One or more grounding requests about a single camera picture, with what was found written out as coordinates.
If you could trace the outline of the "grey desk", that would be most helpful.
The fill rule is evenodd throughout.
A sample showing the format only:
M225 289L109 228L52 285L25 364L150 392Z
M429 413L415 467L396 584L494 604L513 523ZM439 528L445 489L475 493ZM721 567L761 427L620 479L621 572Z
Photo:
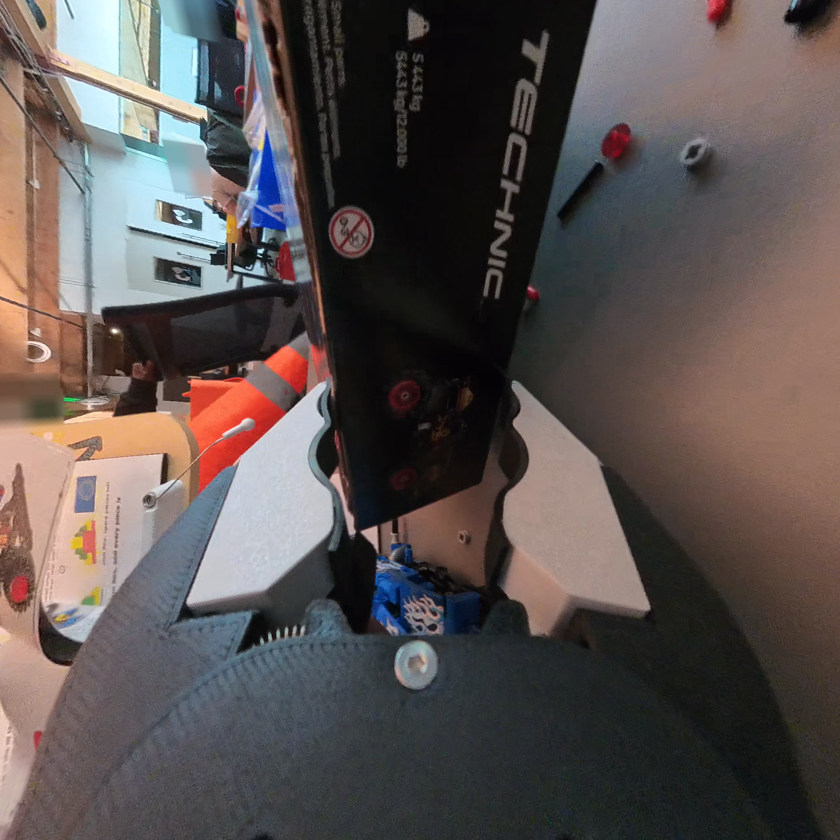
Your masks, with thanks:
M838 285L586 320L531 310L511 369L627 481L738 620L838 838Z

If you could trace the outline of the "blue storage bin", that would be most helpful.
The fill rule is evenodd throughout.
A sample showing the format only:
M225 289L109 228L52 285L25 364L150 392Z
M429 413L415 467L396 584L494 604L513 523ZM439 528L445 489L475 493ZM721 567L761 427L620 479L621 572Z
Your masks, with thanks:
M273 140L267 128L255 138L246 188L249 222L253 227L290 231L301 226L295 194L293 160L283 130Z

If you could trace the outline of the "orange striped cone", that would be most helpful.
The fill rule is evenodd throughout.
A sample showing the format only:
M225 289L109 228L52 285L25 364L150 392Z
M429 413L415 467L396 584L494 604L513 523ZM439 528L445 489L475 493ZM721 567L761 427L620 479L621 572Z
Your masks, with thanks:
M195 492L233 466L298 404L308 381L305 332L236 380L193 379L188 426L202 453Z

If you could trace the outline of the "blue black brick truck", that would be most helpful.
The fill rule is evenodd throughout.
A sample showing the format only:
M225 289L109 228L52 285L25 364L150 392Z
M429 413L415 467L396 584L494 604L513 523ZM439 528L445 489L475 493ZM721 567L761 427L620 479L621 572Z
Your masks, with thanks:
M409 542L392 542L376 558L370 618L393 636L476 634L491 608L483 587L420 558Z

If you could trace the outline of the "scattered small brick pieces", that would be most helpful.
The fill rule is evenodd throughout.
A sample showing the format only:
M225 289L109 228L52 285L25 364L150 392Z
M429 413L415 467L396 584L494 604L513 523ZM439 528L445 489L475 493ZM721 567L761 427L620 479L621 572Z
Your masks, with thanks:
M598 2L534 312L838 285L838 59L838 2Z

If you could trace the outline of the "black office chair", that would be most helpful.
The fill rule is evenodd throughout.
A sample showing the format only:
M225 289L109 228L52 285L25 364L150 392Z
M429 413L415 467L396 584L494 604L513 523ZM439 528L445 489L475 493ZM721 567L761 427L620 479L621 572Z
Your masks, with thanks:
M210 295L101 310L136 362L163 379L264 362L305 332L300 291L264 284Z

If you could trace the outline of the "instruction booklet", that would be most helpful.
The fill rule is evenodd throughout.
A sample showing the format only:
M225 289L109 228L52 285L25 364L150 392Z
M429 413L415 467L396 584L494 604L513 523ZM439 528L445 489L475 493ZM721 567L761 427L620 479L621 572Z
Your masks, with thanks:
M27 491L2 506L2 624L35 616L58 644L81 645L152 545L157 513L144 498L162 484L167 455L79 460L51 544L35 546Z

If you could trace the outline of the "monster truck set box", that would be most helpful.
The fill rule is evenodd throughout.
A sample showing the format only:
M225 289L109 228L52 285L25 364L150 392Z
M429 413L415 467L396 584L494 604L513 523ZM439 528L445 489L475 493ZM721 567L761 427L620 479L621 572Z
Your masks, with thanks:
M243 2L363 530L478 485L595 2Z

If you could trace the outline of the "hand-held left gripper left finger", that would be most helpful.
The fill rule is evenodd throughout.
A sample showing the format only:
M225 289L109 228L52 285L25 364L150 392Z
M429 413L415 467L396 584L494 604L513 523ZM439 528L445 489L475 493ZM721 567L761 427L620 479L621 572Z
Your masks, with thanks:
M254 611L301 627L333 589L345 517L331 396L317 385L239 460L186 598L194 614Z

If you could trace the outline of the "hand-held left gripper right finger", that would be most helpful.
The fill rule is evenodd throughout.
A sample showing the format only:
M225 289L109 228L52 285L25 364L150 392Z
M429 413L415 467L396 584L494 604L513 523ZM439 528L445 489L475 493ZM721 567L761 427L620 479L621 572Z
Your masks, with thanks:
M650 602L602 462L521 383L511 386L526 464L501 503L510 552L500 588L531 631L563 631L580 610L644 618Z

